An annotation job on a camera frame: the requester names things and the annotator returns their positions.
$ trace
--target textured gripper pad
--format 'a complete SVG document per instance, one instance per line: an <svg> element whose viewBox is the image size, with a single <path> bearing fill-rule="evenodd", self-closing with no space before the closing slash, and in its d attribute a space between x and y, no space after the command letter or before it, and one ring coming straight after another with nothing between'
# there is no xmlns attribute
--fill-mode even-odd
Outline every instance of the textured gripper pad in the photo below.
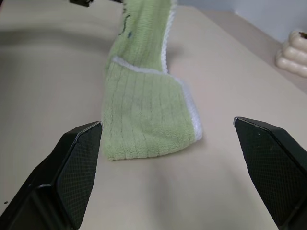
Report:
<svg viewBox="0 0 307 230"><path fill-rule="evenodd" d="M248 173L275 223L282 226L306 194L306 176L268 130L241 120L235 127Z"/></svg>
<svg viewBox="0 0 307 230"><path fill-rule="evenodd" d="M57 193L72 226L78 229L83 221L94 185L101 125L79 136L57 181Z"/></svg>

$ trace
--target table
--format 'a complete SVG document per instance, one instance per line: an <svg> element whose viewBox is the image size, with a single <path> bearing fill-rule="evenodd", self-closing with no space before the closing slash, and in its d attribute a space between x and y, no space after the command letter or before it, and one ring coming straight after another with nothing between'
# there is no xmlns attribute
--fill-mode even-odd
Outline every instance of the table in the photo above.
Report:
<svg viewBox="0 0 307 230"><path fill-rule="evenodd" d="M0 13L0 213L68 130L101 119L121 5L10 0ZM193 7L179 7L170 73L189 85L204 138L175 154L100 154L81 229L277 229L248 175L235 116L285 128L307 149L307 96Z"/></svg>

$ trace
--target white wall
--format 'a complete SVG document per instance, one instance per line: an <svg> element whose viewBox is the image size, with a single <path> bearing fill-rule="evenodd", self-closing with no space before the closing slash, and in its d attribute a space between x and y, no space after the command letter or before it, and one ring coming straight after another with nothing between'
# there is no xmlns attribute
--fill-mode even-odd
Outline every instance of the white wall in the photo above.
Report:
<svg viewBox="0 0 307 230"><path fill-rule="evenodd" d="M233 11L280 42L292 30L307 31L307 0L179 0L179 3Z"/></svg>

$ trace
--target green towel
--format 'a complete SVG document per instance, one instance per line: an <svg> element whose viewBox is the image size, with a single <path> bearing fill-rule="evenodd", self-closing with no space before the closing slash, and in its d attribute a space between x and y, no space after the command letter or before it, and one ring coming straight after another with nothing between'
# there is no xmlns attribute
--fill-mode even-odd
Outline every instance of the green towel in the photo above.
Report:
<svg viewBox="0 0 307 230"><path fill-rule="evenodd" d="M169 75L166 42L174 0L125 0L106 65L102 150L110 161L179 151L201 139L193 99Z"/></svg>

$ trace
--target black object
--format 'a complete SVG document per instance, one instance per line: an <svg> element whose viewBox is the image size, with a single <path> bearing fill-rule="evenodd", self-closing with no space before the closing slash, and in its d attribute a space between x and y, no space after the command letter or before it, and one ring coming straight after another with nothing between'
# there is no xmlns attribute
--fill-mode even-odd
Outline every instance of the black object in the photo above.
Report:
<svg viewBox="0 0 307 230"><path fill-rule="evenodd" d="M94 184L102 124L65 133L0 217L1 230L76 230Z"/></svg>
<svg viewBox="0 0 307 230"><path fill-rule="evenodd" d="M85 7L89 7L93 1L94 0L69 0L70 3L74 3L74 4L85 6Z"/></svg>
<svg viewBox="0 0 307 230"><path fill-rule="evenodd" d="M307 152L282 128L236 117L248 173L281 230L307 229Z"/></svg>

